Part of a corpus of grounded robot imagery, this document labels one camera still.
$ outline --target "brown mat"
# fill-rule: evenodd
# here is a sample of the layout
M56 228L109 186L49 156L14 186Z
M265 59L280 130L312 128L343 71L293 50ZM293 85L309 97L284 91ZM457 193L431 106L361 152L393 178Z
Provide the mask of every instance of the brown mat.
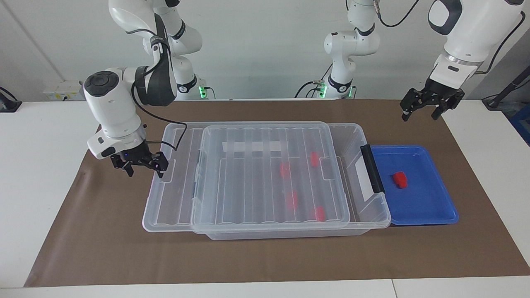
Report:
M397 101L179 102L153 108L180 121L355 122L372 145L425 146L460 213L448 226L362 236L212 241L148 233L142 215L153 173L128 178L87 153L25 286L321 281L530 275L449 129L431 111L401 120ZM166 123L142 115L150 139Z

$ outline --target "white tabletop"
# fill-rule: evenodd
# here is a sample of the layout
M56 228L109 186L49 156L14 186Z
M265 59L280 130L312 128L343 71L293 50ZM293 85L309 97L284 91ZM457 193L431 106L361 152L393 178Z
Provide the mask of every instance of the white tabletop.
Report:
M444 115L530 264L530 148L500 112L464 101ZM258 284L22 287L72 184L97 122L85 102L24 103L0 114L0 296L527 297L530 277ZM60 168L49 173L46 169Z

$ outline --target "container handle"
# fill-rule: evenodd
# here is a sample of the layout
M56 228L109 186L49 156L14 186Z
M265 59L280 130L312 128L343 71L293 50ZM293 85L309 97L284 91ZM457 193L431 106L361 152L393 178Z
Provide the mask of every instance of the container handle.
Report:
M377 170L372 147L370 147L369 144L361 146L361 153L363 154L366 170L368 171L368 177L370 177L370 183L372 184L374 193L378 194L380 192L385 192L383 182L381 181L381 176Z

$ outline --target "blue tray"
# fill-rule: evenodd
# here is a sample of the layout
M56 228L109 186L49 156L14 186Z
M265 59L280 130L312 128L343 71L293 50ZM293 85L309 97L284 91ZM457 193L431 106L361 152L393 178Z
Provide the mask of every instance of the blue tray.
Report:
M421 146L372 146L395 225L454 224L458 212L429 152ZM408 187L392 178L404 172Z

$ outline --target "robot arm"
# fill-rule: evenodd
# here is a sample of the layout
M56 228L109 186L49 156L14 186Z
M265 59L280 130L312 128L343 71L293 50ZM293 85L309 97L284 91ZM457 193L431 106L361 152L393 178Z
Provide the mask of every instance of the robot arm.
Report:
M114 21L128 34L144 39L154 65L109 68L87 78L83 84L92 114L101 130L88 140L98 159L110 157L115 168L133 175L132 165L153 169L162 177L168 162L162 152L152 154L145 127L136 114L138 100L145 105L167 106L176 97L205 98L204 83L182 55L200 50L202 39L182 21L178 0L109 0Z
M401 101L403 120L424 106L436 105L433 119L455 109L464 92L462 85L487 59L491 49L514 27L524 0L436 0L429 24L447 36L425 87L410 89Z
M345 98L354 79L352 56L371 55L379 48L373 0L349 0L348 20L355 27L353 31L331 33L324 42L326 53L333 58L333 69L325 78L323 97Z

